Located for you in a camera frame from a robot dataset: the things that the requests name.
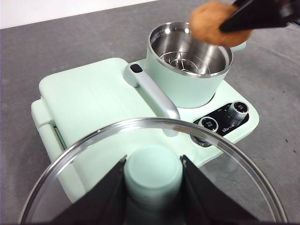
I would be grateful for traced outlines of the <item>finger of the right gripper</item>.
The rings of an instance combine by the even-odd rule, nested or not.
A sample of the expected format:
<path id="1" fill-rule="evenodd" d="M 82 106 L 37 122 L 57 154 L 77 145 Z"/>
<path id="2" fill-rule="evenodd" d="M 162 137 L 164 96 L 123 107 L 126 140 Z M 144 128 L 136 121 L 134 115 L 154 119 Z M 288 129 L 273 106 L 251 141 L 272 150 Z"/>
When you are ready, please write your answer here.
<path id="1" fill-rule="evenodd" d="M 237 8 L 245 8 L 251 6 L 254 2 L 255 0 L 235 0 L 233 5 Z"/>
<path id="2" fill-rule="evenodd" d="M 298 0 L 255 0 L 245 8 L 237 8 L 220 26 L 223 33 L 286 27 L 300 18 Z"/>

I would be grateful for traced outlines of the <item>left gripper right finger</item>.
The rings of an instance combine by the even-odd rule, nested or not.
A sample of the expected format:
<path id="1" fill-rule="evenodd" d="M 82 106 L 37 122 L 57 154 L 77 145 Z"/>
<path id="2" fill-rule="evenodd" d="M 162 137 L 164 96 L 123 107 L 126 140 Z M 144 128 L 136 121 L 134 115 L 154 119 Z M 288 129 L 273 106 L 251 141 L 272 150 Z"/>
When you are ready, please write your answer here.
<path id="1" fill-rule="evenodd" d="M 181 202 L 187 225 L 256 225 L 259 220 L 216 187 L 186 156 Z"/>

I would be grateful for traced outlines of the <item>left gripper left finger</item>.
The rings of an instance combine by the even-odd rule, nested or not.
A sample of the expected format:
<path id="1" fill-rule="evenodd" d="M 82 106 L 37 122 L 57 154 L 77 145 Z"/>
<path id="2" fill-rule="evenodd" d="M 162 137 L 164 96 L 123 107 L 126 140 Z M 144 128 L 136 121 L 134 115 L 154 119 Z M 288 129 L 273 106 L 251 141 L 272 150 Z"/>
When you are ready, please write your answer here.
<path id="1" fill-rule="evenodd" d="M 69 206 L 52 225 L 121 225 L 125 219 L 127 191 L 124 166 L 126 157 L 99 181 L 88 193 Z"/>

